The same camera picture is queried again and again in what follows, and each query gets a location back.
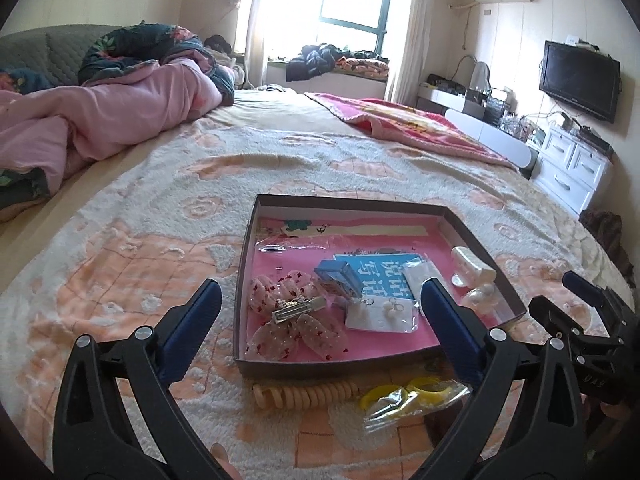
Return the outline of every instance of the television screen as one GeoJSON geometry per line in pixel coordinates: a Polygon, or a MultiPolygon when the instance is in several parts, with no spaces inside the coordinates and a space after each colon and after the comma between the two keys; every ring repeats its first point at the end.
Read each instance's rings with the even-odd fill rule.
{"type": "Polygon", "coordinates": [[[547,41],[540,89],[613,123],[620,94],[620,63],[591,50],[547,41]]]}

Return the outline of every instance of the coiled cord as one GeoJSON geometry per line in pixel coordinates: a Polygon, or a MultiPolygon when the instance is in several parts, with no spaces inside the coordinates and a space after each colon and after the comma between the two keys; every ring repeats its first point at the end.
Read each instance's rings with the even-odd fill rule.
{"type": "Polygon", "coordinates": [[[315,386],[261,386],[254,384],[255,402],[263,410],[306,410],[344,402],[356,397],[359,389],[351,381],[316,384],[315,386]]]}

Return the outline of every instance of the window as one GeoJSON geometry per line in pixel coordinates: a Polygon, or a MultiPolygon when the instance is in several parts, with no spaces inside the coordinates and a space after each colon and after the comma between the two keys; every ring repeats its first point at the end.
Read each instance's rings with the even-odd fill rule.
{"type": "Polygon", "coordinates": [[[306,44],[382,52],[390,0],[262,0],[271,57],[294,57],[306,44]]]}

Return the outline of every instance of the small blue box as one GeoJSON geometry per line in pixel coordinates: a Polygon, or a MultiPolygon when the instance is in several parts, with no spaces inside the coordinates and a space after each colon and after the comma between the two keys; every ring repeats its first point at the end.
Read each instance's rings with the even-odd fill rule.
{"type": "Polygon", "coordinates": [[[347,262],[322,260],[314,269],[320,284],[329,294],[345,298],[361,298],[364,283],[347,262]]]}

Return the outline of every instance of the brown fabric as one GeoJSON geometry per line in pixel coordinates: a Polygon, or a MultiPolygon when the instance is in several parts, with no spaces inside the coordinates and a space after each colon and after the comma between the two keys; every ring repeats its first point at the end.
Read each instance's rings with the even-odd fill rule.
{"type": "Polygon", "coordinates": [[[622,238],[620,215],[615,215],[611,211],[585,209],[580,213],[580,223],[606,251],[629,287],[636,288],[634,266],[629,262],[626,251],[620,245],[620,238],[622,238]]]}

